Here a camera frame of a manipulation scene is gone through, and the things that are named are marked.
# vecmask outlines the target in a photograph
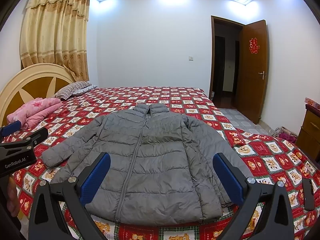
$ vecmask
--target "dresser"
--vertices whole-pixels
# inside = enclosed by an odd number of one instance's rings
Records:
[[[320,160],[320,110],[306,105],[306,116],[296,146],[316,162]]]

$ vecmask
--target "metal screw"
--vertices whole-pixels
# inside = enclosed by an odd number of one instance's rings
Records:
[[[283,183],[282,181],[280,181],[280,180],[277,182],[277,185],[278,185],[279,187],[284,187],[284,183]]]
[[[47,184],[47,181],[45,179],[41,180],[39,183],[41,187],[44,186],[45,184]]]
[[[76,182],[76,180],[77,180],[77,177],[75,177],[75,176],[72,176],[72,177],[70,177],[70,178],[68,179],[68,181],[69,181],[70,183],[74,183],[74,182]]]
[[[247,178],[247,182],[249,182],[250,184],[255,184],[256,179],[252,178],[252,177],[249,177],[249,178]]]

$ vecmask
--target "dark wooden floor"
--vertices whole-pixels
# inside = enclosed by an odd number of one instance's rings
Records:
[[[217,108],[236,109],[234,107],[234,99],[232,92],[223,91],[221,96],[214,95],[213,103]]]

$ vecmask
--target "tissue box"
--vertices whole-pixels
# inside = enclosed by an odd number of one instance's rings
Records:
[[[310,98],[306,98],[304,100],[304,102],[307,103],[308,105],[313,106],[314,108],[320,109],[320,105],[317,102],[315,102],[312,99],[310,99]]]

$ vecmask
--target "window curtain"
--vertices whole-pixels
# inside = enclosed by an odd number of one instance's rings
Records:
[[[23,67],[55,63],[75,81],[88,81],[87,22],[90,0],[29,0],[22,25]]]

